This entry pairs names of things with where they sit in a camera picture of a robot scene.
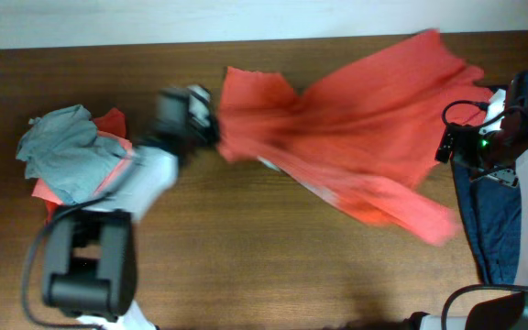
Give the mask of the orange-red printed t-shirt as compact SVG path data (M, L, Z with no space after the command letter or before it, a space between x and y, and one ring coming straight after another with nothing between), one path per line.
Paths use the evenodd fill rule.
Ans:
M443 109L477 125L483 70L453 54L428 30L357 60L296 93L276 72L228 68L218 109L220 154L258 160L340 211L396 225L441 246L457 230L454 213L418 193L435 166Z

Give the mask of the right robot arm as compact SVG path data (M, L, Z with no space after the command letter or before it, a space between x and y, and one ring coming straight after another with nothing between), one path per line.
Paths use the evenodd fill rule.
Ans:
M476 106L477 126L445 122L435 158L450 163L481 282L453 292L439 315L401 329L528 329L528 71Z

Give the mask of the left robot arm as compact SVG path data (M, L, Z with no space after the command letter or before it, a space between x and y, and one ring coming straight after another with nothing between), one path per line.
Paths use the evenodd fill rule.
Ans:
M74 329L153 329L135 300L135 225L176 183L196 149L219 140L202 85L159 91L150 131L100 196L60 207L47 226L41 299Z

